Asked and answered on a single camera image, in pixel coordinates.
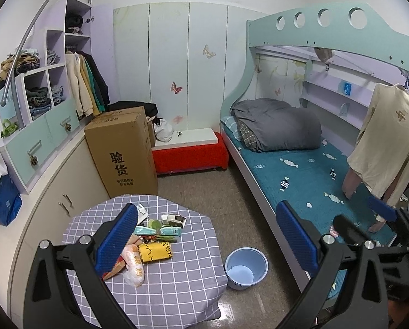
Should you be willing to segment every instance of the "plastic bucket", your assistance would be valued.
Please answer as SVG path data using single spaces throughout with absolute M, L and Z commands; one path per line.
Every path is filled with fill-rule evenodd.
M 234 290 L 245 290 L 263 280 L 268 272 L 268 261 L 262 252 L 252 247 L 241 247 L 226 259 L 227 285 Z

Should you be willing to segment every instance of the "red stool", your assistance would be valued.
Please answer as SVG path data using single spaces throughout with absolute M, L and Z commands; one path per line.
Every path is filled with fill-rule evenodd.
M 227 169 L 229 154 L 223 137 L 216 132 L 218 143 L 153 151 L 157 174 L 200 171 L 203 169 Z

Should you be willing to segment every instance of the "gray tile floor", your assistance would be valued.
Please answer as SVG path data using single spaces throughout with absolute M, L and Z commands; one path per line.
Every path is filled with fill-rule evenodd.
M 159 178 L 159 196 L 209 216 L 223 262 L 234 249 L 250 246 L 268 259 L 265 279 L 243 291 L 227 288 L 220 319 L 194 329 L 276 328 L 300 292 L 282 252 L 238 167 Z

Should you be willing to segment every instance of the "metal railing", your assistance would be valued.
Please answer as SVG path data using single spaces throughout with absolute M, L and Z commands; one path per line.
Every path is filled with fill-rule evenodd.
M 1 106 L 5 106 L 7 104 L 7 98 L 8 98 L 8 91 L 9 91 L 9 87 L 11 85 L 11 94 L 12 94 L 12 98 L 13 98 L 13 103 L 14 103 L 14 108 L 15 108 L 15 114 L 17 117 L 17 123 L 19 125 L 19 128 L 24 128 L 25 125 L 23 123 L 23 119 L 22 119 L 22 113 L 20 112 L 20 105 L 19 105 L 19 100 L 17 99 L 17 91 L 15 88 L 15 77 L 14 77 L 14 70 L 15 70 L 15 66 L 17 64 L 17 60 L 20 57 L 20 54 L 23 50 L 23 46 L 26 42 L 26 40 L 28 39 L 28 36 L 32 30 L 32 28 L 34 27 L 34 24 L 36 23 L 37 19 L 39 18 L 40 14 L 43 12 L 43 10 L 45 9 L 46 5 L 48 4 L 50 0 L 45 0 L 45 2 L 43 3 L 43 5 L 41 5 L 40 9 L 37 11 L 36 15 L 34 16 L 33 20 L 31 21 L 30 25 L 28 26 L 28 29 L 26 30 L 25 34 L 23 35 L 23 38 L 19 44 L 19 47 L 17 47 L 17 50 L 14 54 L 14 60 L 11 63 L 11 67 L 8 71 L 8 76 L 7 76 L 7 80 L 5 82 L 5 87 L 4 87 L 4 93 L 2 95 L 2 99 L 1 99 Z

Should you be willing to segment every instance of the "cabinet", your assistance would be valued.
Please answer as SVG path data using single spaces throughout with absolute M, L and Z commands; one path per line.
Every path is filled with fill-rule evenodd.
M 50 182 L 25 227 L 10 294 L 11 318 L 19 328 L 23 323 L 28 275 L 39 242 L 49 239 L 54 245 L 61 244 L 72 217 L 107 199 L 109 196 L 84 138 Z
M 82 34 L 67 33 L 65 30 L 66 15 L 69 13 L 83 18 Z M 59 0 L 41 13 L 34 26 L 34 34 L 24 45 L 26 49 L 37 49 L 40 66 L 15 78 L 17 99 L 26 127 L 3 139 L 3 145 L 0 147 L 9 173 L 22 194 L 30 193 L 47 168 L 48 162 L 51 162 L 57 151 L 69 141 L 68 136 L 79 128 L 80 122 L 68 82 L 66 50 L 78 50 L 92 55 L 108 86 L 110 102 L 115 103 L 119 97 L 113 45 L 111 5 L 93 7 L 80 0 Z M 56 60 L 48 62 L 48 50 L 56 52 Z M 35 88 L 42 88 L 42 96 L 36 94 L 39 89 Z M 33 109 L 33 104 L 38 102 L 34 98 L 44 96 L 48 98 L 46 102 L 50 104 L 50 109 L 40 114 L 44 111 Z M 14 121 L 15 111 L 11 97 L 9 94 L 8 104 L 0 107 L 2 120 L 8 118 Z M 27 153 L 30 150 L 36 157 L 34 163 L 30 162 L 32 157 Z

